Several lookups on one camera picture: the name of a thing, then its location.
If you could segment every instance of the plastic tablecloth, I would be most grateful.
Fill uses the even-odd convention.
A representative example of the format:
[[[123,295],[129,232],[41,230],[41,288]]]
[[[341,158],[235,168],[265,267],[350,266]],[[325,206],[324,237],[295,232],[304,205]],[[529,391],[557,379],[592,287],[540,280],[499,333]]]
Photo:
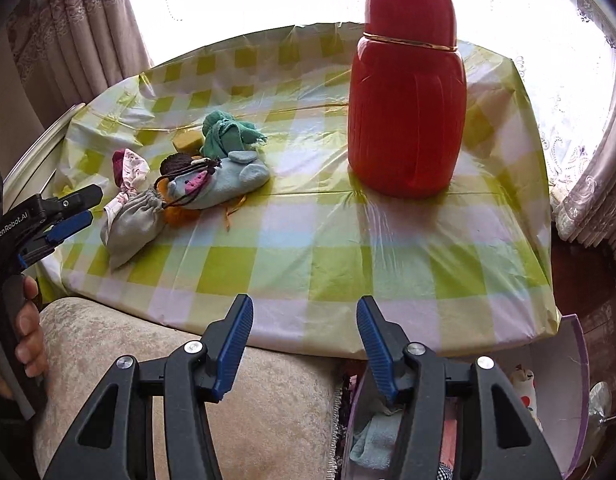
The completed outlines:
[[[468,80],[461,153],[449,189],[400,200],[365,188],[346,155],[350,65],[363,26],[317,24],[205,46],[99,95],[72,120],[56,192],[117,192],[114,150],[130,148],[158,176],[178,131],[216,108],[256,123],[273,177],[225,225],[225,208],[166,227],[110,272],[91,228],[41,264],[46,297],[78,294],[203,333],[247,292],[249,344],[362,357],[355,322],[372,294],[411,340],[443,354],[521,345],[557,332],[550,210],[539,133],[511,60],[460,43]]]

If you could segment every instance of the gold rim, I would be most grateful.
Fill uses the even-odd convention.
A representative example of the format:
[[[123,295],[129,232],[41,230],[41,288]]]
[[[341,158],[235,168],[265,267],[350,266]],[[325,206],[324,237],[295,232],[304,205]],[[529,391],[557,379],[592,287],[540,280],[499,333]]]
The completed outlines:
[[[381,41],[382,43],[397,43],[410,46],[422,46],[423,48],[432,48],[433,50],[443,50],[445,52],[457,51],[456,46],[436,45],[433,43],[424,43],[424,41],[398,40],[397,38],[388,38],[387,36],[379,36],[378,34],[370,34],[368,32],[364,32],[363,35],[369,40]]]

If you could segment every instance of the yellow sponge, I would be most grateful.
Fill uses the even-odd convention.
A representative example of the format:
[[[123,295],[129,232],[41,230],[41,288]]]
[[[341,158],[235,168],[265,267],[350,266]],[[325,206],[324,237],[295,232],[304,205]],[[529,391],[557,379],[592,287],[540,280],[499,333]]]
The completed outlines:
[[[184,130],[177,133],[172,139],[175,150],[188,155],[199,155],[199,150],[204,142],[205,137],[203,137],[201,130]]]

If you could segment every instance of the red vacuum flask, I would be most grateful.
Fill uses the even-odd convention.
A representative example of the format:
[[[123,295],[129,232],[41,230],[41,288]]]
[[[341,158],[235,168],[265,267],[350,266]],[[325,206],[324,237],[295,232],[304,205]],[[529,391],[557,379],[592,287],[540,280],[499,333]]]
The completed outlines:
[[[366,0],[352,64],[348,160],[366,185],[424,198],[450,184],[466,120],[451,0]]]

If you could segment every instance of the beige velvet cushion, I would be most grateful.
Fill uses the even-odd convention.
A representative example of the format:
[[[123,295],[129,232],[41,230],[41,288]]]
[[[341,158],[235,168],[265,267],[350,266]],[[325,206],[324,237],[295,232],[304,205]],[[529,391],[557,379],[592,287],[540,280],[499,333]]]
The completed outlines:
[[[198,339],[77,298],[49,305],[41,313],[41,324],[50,362],[49,402],[34,442],[41,475],[118,356],[159,358]],[[340,364],[336,359],[246,348],[232,391],[219,404],[206,404],[223,478],[325,479]],[[157,479],[168,478],[162,407],[163,402],[155,402]]]

